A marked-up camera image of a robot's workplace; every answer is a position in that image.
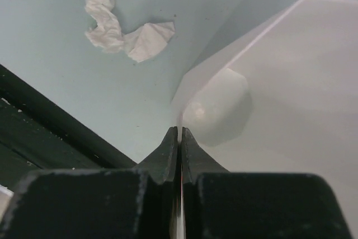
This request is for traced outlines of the white plastic waste bin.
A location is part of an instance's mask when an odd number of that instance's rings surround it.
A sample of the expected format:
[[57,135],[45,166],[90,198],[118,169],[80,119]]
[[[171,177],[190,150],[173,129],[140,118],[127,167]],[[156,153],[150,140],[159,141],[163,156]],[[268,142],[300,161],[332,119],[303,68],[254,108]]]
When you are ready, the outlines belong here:
[[231,171],[328,181],[357,236],[357,0],[298,0],[188,71],[176,125]]

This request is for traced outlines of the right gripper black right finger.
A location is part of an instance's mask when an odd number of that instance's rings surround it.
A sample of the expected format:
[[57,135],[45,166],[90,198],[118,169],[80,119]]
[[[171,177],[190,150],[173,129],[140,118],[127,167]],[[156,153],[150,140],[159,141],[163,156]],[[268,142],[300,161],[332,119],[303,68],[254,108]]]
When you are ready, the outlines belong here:
[[181,138],[182,179],[184,184],[195,184],[202,173],[228,172],[203,150],[189,128],[182,128]]

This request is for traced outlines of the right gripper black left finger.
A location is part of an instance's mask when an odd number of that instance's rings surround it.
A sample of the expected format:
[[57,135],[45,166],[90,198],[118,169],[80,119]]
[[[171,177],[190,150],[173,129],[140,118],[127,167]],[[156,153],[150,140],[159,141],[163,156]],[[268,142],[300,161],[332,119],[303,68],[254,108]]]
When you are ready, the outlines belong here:
[[174,185],[178,156],[178,129],[170,127],[160,145],[138,163],[134,172],[139,175],[139,184]]

